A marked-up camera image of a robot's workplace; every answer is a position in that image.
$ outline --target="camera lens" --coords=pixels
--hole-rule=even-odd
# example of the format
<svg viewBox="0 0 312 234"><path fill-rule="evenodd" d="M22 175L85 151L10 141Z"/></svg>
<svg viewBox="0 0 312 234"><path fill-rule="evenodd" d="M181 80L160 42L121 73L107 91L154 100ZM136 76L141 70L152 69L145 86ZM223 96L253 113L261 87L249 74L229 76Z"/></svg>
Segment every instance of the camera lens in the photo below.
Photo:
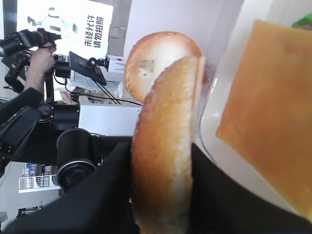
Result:
<svg viewBox="0 0 312 234"><path fill-rule="evenodd" d="M91 135L84 129L66 130L59 136L57 148L58 184L67 192L96 169L92 161Z"/></svg>

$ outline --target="black sleeve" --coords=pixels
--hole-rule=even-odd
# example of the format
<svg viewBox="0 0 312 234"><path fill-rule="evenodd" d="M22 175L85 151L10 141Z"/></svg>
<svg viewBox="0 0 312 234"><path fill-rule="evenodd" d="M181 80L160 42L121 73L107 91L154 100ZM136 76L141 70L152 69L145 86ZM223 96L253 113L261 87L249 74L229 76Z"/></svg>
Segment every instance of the black sleeve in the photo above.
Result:
<svg viewBox="0 0 312 234"><path fill-rule="evenodd" d="M14 99L0 105L0 124L5 123L17 111L25 106L37 107L42 100L42 93L34 88L29 88Z"/></svg>

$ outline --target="person's arm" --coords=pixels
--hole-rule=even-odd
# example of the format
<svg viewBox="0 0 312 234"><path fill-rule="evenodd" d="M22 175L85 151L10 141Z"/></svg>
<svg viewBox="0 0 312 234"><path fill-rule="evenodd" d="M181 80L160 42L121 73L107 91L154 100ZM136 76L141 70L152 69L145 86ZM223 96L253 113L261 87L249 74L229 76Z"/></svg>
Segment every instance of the person's arm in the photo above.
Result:
<svg viewBox="0 0 312 234"><path fill-rule="evenodd" d="M44 74L55 64L52 54L56 51L56 48L52 47L50 43L44 46L51 47L39 48L32 55L24 91L32 87L43 94Z"/></svg>

